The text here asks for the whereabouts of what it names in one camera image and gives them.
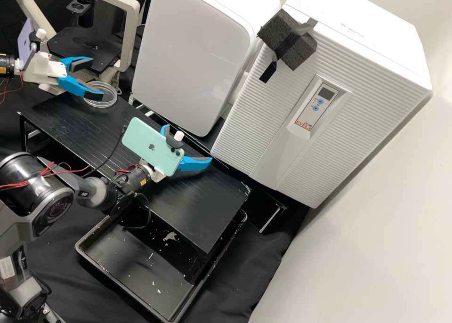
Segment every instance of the mint green smartphone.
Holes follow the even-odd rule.
[[[130,121],[122,143],[166,176],[174,175],[184,157],[183,149],[172,152],[165,136],[137,117]]]

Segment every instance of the black foam block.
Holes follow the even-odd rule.
[[[295,32],[299,26],[292,16],[281,9],[258,32],[258,37],[292,70],[317,49],[317,42],[309,33],[299,35]]]

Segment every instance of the control panel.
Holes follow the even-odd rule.
[[[322,83],[309,103],[295,120],[295,124],[311,131],[321,115],[328,109],[339,91],[325,83]]]

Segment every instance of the ribbed white panel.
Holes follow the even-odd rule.
[[[250,174],[315,74],[343,86],[350,99],[310,139],[277,190],[317,207],[430,91],[317,33],[317,51],[297,70],[278,61],[267,84],[259,77],[271,61],[264,46],[239,93],[212,154]]]
[[[264,45],[211,150],[213,156],[247,174],[251,173],[314,76],[310,65],[305,65],[309,71],[306,74],[286,74],[292,70],[279,61],[278,70],[264,84],[259,77],[271,62],[272,55],[271,49]]]

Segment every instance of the display screen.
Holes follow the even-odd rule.
[[[319,96],[330,100],[334,96],[334,92],[328,90],[327,88],[321,88],[319,91]]]

